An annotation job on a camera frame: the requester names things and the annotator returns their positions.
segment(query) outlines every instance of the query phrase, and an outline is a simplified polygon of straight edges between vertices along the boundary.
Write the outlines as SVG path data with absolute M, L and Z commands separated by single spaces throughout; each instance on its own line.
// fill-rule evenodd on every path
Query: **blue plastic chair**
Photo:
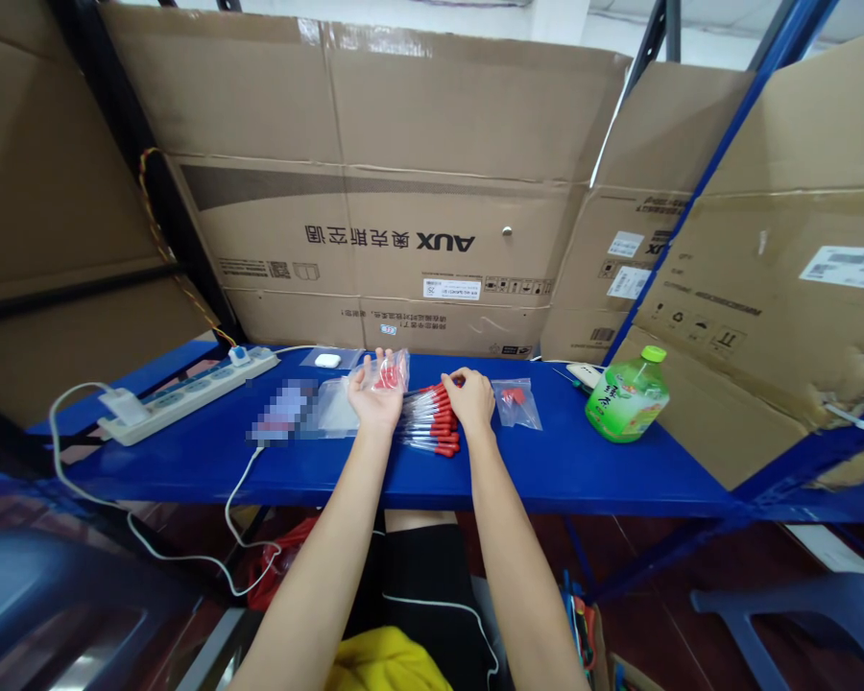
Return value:
M 87 691 L 123 688 L 161 627 L 190 612 L 198 599 L 198 593 L 146 563 L 41 531 L 0 533 L 0 660 L 39 626 L 72 608 L 139 612 Z
M 827 574 L 812 581 L 754 592 L 691 592 L 697 612 L 719 614 L 765 691 L 790 687 L 755 632 L 756 614 L 785 614 L 817 642 L 856 650 L 864 658 L 864 575 Z

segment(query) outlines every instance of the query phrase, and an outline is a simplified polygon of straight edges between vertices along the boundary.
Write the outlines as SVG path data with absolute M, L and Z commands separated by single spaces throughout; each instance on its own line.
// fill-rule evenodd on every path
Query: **white power strip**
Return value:
M 141 402 L 151 414 L 143 422 L 125 425 L 118 417 L 100 417 L 97 424 L 110 437 L 125 446 L 145 440 L 225 393 L 232 392 L 248 379 L 254 379 L 272 369 L 279 362 L 276 355 L 264 347 L 252 348 L 249 355 L 250 361 L 244 365 L 234 365 L 230 360 L 225 360 L 212 369 L 179 382 L 176 386 L 142 399 Z

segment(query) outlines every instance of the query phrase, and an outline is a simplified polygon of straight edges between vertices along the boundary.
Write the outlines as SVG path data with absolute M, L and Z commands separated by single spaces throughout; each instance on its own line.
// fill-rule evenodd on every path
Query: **black shorts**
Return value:
M 378 512 L 343 638 L 398 627 L 431 655 L 454 691 L 485 691 L 495 662 L 479 617 L 458 526 L 387 535 Z

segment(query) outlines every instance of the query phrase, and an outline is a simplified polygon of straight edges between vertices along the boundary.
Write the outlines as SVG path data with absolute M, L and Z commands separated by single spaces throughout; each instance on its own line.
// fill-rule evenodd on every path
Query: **ceiling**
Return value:
M 588 8 L 648 17 L 655 4 L 655 0 L 591 0 Z M 682 22 L 762 36 L 779 5 L 780 0 L 682 0 Z M 863 35 L 864 0 L 839 0 L 819 40 L 840 43 Z

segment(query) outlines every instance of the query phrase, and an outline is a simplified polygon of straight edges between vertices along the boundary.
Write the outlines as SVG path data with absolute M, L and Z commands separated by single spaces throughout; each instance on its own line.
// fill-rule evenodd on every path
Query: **plastic bottle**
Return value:
M 648 345 L 635 360 L 610 365 L 588 398 L 586 417 L 602 437 L 636 441 L 669 402 L 660 362 L 665 350 Z

